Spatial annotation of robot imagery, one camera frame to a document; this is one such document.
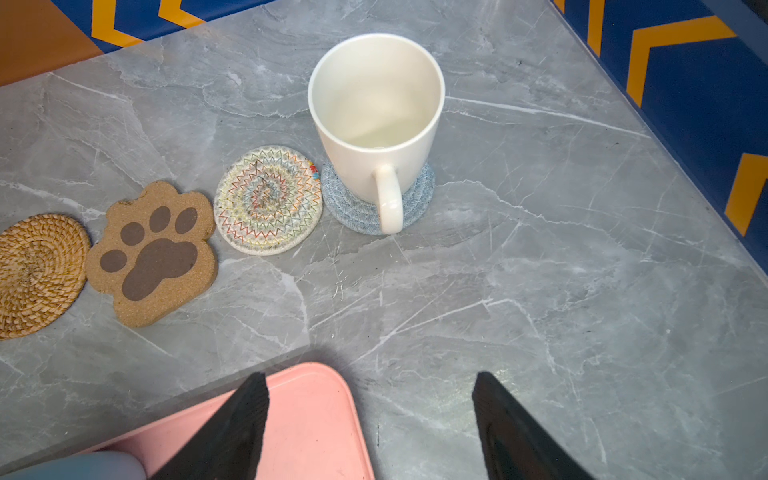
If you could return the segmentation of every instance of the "mug handle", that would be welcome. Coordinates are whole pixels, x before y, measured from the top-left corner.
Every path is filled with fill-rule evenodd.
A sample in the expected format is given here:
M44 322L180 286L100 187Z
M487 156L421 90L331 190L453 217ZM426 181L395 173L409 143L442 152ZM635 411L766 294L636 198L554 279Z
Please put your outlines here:
M382 165L373 171L379 201L379 221L382 233L390 235L402 230L402 192L397 181L397 173L392 165Z

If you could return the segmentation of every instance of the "white mug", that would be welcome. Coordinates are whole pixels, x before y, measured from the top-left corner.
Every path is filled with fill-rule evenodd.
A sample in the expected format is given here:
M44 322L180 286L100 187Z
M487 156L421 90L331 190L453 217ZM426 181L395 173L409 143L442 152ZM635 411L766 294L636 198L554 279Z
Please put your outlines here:
M312 72L320 140L344 185L376 204L383 233L402 230L402 192L424 167L444 102L437 61L398 35L349 38Z

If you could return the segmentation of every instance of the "pink tray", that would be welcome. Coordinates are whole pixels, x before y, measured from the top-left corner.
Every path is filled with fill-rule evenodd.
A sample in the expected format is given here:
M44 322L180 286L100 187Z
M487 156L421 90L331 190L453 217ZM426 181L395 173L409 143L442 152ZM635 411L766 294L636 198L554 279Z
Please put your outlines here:
M335 370L301 363L266 378L270 409L257 480L374 480L352 394ZM127 452L153 475L232 395L225 393L116 439L96 450Z

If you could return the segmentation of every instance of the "coaster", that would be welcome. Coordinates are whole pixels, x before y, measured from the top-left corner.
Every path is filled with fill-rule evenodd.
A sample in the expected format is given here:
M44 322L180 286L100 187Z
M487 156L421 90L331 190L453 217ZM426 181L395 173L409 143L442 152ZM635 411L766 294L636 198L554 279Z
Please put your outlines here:
M314 230L323 213L320 174L288 147L250 152L222 177L214 200L219 233L241 252L277 255Z
M109 207L85 273L94 289L114 297L123 325L151 325L214 283L219 263L206 240L215 229L205 195L152 182L136 200Z
M37 332L78 298L88 233L65 215L36 215L0 234L0 339Z
M402 227L406 228L424 215L435 193L435 172L425 164L416 182L402 195ZM352 194L328 163L323 167L323 198L328 210L344 227L366 235L383 235L376 205Z

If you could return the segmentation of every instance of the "blue rope coaster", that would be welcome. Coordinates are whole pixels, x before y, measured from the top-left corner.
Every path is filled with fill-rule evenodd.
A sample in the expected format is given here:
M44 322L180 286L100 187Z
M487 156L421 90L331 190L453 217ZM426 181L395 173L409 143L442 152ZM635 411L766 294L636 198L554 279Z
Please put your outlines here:
M360 200L347 190L331 163L320 176L323 203L344 227L366 235L382 235L376 205ZM402 195L402 227L406 228L424 215L435 193L435 172L424 165L416 182Z

